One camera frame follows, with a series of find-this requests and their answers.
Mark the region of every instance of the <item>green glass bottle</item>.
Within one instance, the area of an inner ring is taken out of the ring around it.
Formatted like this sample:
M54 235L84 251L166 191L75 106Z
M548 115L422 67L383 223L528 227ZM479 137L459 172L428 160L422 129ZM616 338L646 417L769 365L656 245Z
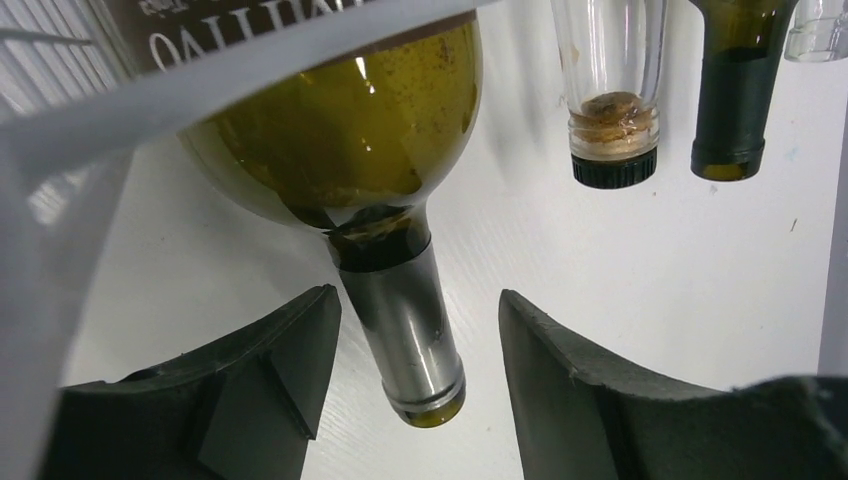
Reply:
M797 0L691 0L704 16L704 58L692 172L714 181L755 175L777 68Z
M147 5L149 15L134 2L96 4L135 74L364 2L198 1L153 10L165 3ZM386 395L417 427L447 422L465 399L425 209L471 134L481 73L472 11L284 79L180 134L220 191L326 241Z

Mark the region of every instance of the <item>bottle neck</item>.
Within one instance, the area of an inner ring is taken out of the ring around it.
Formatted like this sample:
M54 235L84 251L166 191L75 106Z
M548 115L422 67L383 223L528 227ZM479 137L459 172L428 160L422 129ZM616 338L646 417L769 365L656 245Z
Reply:
M789 20L797 0L693 0L704 15L704 58L692 171L714 181L757 173Z
M422 428L449 421L465 399L430 237L424 205L328 237L389 403Z

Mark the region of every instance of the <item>dark green bottle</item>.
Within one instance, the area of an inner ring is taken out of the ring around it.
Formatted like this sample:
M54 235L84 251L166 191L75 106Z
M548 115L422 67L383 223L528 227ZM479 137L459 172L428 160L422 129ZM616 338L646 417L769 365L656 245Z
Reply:
M743 180L760 169L774 80L797 0L690 1L705 27L692 172L714 181Z

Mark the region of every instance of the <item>bottle lip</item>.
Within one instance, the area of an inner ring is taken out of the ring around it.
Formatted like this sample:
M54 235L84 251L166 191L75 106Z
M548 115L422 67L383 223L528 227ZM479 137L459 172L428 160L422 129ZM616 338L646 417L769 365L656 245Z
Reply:
M759 147L743 151L710 150L698 145L692 145L691 170L695 175L713 181L724 181L722 175L712 175L711 170L729 171L738 167L738 175L730 175L726 181L742 180L756 175L760 170L765 151L765 140Z
M407 424L417 428L438 427L456 417L465 405L465 374L463 371L450 388L425 402L400 402L388 392L386 397L395 413Z

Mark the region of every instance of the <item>cork residue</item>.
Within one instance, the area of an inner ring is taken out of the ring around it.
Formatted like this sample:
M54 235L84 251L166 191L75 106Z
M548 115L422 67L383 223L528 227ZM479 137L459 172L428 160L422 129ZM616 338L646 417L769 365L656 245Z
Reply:
M645 108L638 95L609 92L598 95L571 111L571 133L586 149L598 155L644 150L650 135L654 109Z

